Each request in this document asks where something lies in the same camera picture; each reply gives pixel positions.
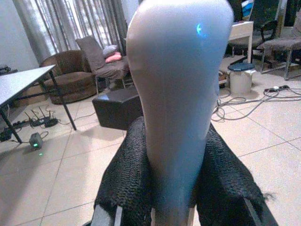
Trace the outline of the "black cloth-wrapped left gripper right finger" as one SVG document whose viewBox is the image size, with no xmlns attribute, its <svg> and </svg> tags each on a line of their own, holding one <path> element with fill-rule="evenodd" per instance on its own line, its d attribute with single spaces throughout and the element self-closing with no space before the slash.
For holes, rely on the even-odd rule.
<svg viewBox="0 0 301 226">
<path fill-rule="evenodd" d="M 278 225 L 248 168 L 211 125 L 200 170 L 196 205 L 202 226 Z"/>
</svg>

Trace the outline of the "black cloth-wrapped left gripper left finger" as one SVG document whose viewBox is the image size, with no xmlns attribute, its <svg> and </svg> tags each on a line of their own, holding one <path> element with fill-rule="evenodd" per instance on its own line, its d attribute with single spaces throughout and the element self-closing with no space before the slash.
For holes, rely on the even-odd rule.
<svg viewBox="0 0 301 226">
<path fill-rule="evenodd" d="M 110 215 L 122 208 L 126 226 L 151 225 L 151 167 L 147 157 L 144 118 L 135 119 L 106 168 L 94 202 Z"/>
</svg>

